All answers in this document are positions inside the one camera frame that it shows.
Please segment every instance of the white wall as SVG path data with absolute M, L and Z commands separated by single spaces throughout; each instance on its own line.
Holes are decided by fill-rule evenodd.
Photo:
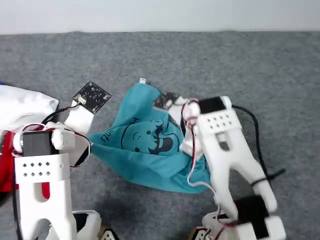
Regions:
M 320 30 L 320 0 L 1 0 L 0 34 Z

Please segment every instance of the red and white wire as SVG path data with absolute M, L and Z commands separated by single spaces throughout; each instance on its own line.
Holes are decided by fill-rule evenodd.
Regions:
M 188 100 L 183 105 L 182 110 L 181 110 L 181 117 L 182 118 L 183 118 L 183 116 L 182 116 L 183 110 L 184 110 L 185 106 L 187 104 L 189 104 L 190 102 L 198 102 L 198 100 L 197 99 L 191 99 L 191 100 Z M 191 187 L 195 188 L 197 186 L 206 186 L 208 189 L 210 189 L 213 192 L 213 196 L 214 196 L 214 199 L 216 199 L 216 204 L 217 204 L 217 209 L 218 209 L 216 211 L 215 219 L 218 221 L 218 213 L 220 212 L 220 204 L 219 204 L 219 201 L 217 199 L 217 193 L 214 190 L 214 188 L 209 183 L 207 183 L 205 181 L 190 182 L 190 178 L 191 178 L 192 174 L 195 171 L 195 167 L 196 167 L 196 163 L 197 163 L 197 161 L 196 161 L 196 136 L 195 136 L 195 131 L 194 131 L 195 123 L 190 123 L 190 121 L 196 121 L 196 120 L 197 120 L 196 116 L 191 116 L 187 120 L 184 120 L 184 124 L 185 124 L 186 128 L 190 129 L 191 134 L 192 134 L 192 164 L 191 164 L 191 170 L 190 170 L 186 180 L 187 180 L 188 184 Z

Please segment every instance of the white cloth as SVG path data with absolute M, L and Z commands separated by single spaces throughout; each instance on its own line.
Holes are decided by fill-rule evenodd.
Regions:
M 59 101 L 43 93 L 0 85 L 0 137 L 29 123 L 40 123 Z

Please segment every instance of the red fabric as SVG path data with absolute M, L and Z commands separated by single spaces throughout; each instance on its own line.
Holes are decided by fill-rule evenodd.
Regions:
M 14 145 L 15 134 L 8 132 L 4 137 L 2 156 L 0 158 L 0 192 L 11 192 L 12 176 L 14 168 L 14 157 L 11 155 Z

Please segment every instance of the white plastic part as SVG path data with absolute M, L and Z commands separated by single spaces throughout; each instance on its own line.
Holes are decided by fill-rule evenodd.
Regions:
M 183 110 L 182 116 L 184 120 L 188 120 L 190 118 L 196 118 L 200 115 L 200 108 L 196 102 L 189 103 Z M 195 123 L 196 120 L 190 120 L 190 123 Z
M 61 122 L 48 122 L 46 127 L 48 129 L 68 129 L 68 130 L 72 130 L 72 128 L 70 128 L 69 126 L 61 123 Z M 63 149 L 60 151 L 60 153 L 68 153 L 69 154 L 69 165 L 71 167 L 75 166 L 75 164 L 77 163 L 77 161 L 79 160 L 79 158 L 81 157 L 81 155 L 84 153 L 84 151 L 86 151 L 88 147 L 88 141 L 80 136 L 75 136 L 75 146 L 73 149 Z
M 203 239 L 203 238 L 199 237 L 199 238 L 195 238 L 196 240 L 214 239 L 214 237 L 217 235 L 217 233 L 221 230 L 223 225 L 215 219 L 216 214 L 217 214 L 217 212 L 211 212 L 202 218 L 202 225 L 206 229 L 211 230 L 210 233 L 208 234 L 208 236 L 210 236 L 211 238 L 207 237 L 207 239 Z M 228 224 L 228 223 L 231 223 L 232 220 L 230 218 L 223 218 L 223 219 L 220 219 L 220 222 L 222 222 L 224 224 Z M 238 240 L 238 239 L 235 237 L 235 233 L 230 231 L 230 228 L 225 228 L 223 230 L 223 232 L 221 233 L 219 240 Z
M 71 106 L 77 105 L 76 101 L 72 101 Z M 69 111 L 69 116 L 64 124 L 71 128 L 73 131 L 86 135 L 89 132 L 91 124 L 94 119 L 94 114 L 79 105 L 75 109 Z
M 70 177 L 68 154 L 16 157 L 17 184 L 63 181 Z
M 84 227 L 76 234 L 76 240 L 98 240 L 98 233 L 101 227 L 101 217 L 94 210 L 73 211 L 73 214 L 87 214 Z M 46 240 L 60 240 L 54 227 L 49 229 Z
M 216 219 L 213 218 L 216 213 L 209 213 L 202 219 L 202 224 L 205 228 L 211 229 L 209 236 L 214 238 L 219 230 L 223 227 Z M 230 223 L 230 218 L 220 219 L 222 223 Z M 284 225 L 278 216 L 269 216 L 264 220 L 269 237 L 260 240 L 285 240 L 286 232 Z M 235 227 L 225 227 L 219 240 L 257 240 L 254 228 L 250 222 L 237 225 Z
M 68 154 L 16 158 L 15 171 L 16 181 L 19 184 L 23 239 L 37 238 L 45 224 L 43 219 L 48 219 L 59 239 L 76 240 L 77 228 L 71 206 Z M 41 182 L 50 182 L 49 199 L 43 197 Z
M 76 146 L 76 136 L 73 131 L 55 129 L 52 133 L 51 142 L 57 150 L 71 150 Z
M 201 114 L 197 118 L 197 126 L 217 200 L 226 214 L 236 220 L 238 211 L 229 190 L 230 169 L 238 171 L 250 184 L 266 176 L 249 149 L 233 109 Z M 220 147 L 217 139 L 220 133 L 225 134 L 229 150 Z M 262 196 L 269 213 L 277 209 L 277 201 L 268 181 L 257 183 L 253 190 Z
M 22 134 L 23 132 L 19 131 L 13 137 L 13 147 L 18 153 L 22 153 L 23 151 L 22 147 L 24 142 L 22 141 Z
M 232 108 L 232 102 L 228 96 L 221 96 L 220 99 L 222 100 L 226 109 Z
M 105 233 L 102 235 L 102 237 L 100 238 L 100 240 L 116 240 L 114 234 L 112 233 L 112 231 L 105 231 Z
M 139 83 L 140 84 L 146 84 L 146 79 L 145 78 L 143 78 L 143 77 L 140 77 L 140 80 L 139 80 Z
M 200 140 L 197 137 L 197 126 L 194 126 L 194 141 L 195 141 L 195 160 L 199 160 L 204 152 L 202 151 L 202 147 L 200 144 Z M 184 140 L 182 144 L 180 145 L 180 150 L 186 153 L 187 155 L 191 156 L 193 155 L 193 136 L 190 129 L 187 129 L 185 132 Z
M 269 237 L 263 240 L 285 240 L 286 233 L 284 225 L 278 216 L 270 216 L 264 220 Z M 233 228 L 234 234 L 239 240 L 257 240 L 251 223 L 245 223 Z

